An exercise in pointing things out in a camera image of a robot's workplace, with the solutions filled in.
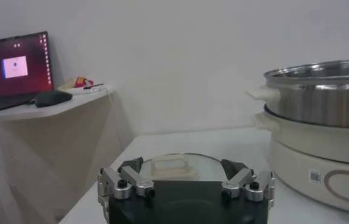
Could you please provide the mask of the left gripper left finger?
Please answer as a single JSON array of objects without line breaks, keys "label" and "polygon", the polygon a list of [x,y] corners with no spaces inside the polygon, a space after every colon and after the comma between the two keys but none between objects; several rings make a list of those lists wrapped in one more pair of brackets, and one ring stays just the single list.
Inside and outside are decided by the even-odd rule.
[{"label": "left gripper left finger", "polygon": [[155,186],[152,180],[143,178],[132,165],[142,165],[141,158],[126,161],[117,170],[112,167],[101,168],[97,175],[97,196],[100,200],[114,197],[126,200],[135,194],[147,200],[155,196]]}]

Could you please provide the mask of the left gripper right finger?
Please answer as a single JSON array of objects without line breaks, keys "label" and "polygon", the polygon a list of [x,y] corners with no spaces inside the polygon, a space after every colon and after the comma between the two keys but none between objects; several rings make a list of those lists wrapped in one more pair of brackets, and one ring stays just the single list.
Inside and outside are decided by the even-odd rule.
[{"label": "left gripper right finger", "polygon": [[230,201],[239,198],[242,194],[250,201],[274,201],[275,177],[270,171],[264,170],[255,173],[244,163],[237,163],[227,159],[221,161],[227,176],[222,182],[222,198]]}]

